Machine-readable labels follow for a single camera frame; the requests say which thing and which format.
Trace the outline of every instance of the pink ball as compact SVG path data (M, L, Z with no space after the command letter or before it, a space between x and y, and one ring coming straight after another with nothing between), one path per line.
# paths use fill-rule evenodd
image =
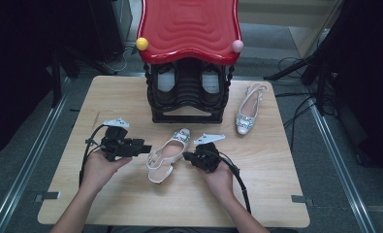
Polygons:
M233 51L234 52L241 52L243 49L243 41L241 40L235 40L233 42Z

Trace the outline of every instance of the person's left hand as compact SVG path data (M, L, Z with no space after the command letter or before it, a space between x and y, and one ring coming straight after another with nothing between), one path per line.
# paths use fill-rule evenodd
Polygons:
M132 157L123 157L114 162L109 162L105 158L103 151L93 151L85 163L84 176L80 188L98 193L112 178L112 175L131 160L133 160Z

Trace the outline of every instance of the shoe insole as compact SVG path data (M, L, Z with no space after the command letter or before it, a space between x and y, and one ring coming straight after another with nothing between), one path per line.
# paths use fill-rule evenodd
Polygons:
M255 93L252 93L248 99L245 101L245 103L241 107L241 113L247 117L255 117L255 113L257 112L257 106L258 106L258 91L256 90Z
M161 156L155 161L155 167L157 167L164 158L175 157L182 153L184 144L178 141L170 141L166 146L161 150ZM166 177L167 171L170 169L171 160L167 159L161 163L161 166L158 169L152 170L149 172L148 177L157 183L162 182Z

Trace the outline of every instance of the forearm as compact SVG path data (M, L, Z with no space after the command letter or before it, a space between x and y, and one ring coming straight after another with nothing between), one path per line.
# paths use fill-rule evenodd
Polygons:
M81 232L97 192L80 189L50 232Z
M240 233L269 232L245 209L234 195L227 199L220 200L220 202Z

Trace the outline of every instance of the hand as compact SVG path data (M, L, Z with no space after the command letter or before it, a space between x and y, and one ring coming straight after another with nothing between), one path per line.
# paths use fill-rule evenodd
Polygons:
M85 163L84 177L80 188L95 192L95 194L98 193L112 178L112 175L131 160L133 160L132 157L123 157L114 162L109 162L105 158L103 151L93 151Z
M197 169L206 180L212 194L220 201L225 201L234 196L233 173L225 162L221 161L214 172L208 173L202 169Z

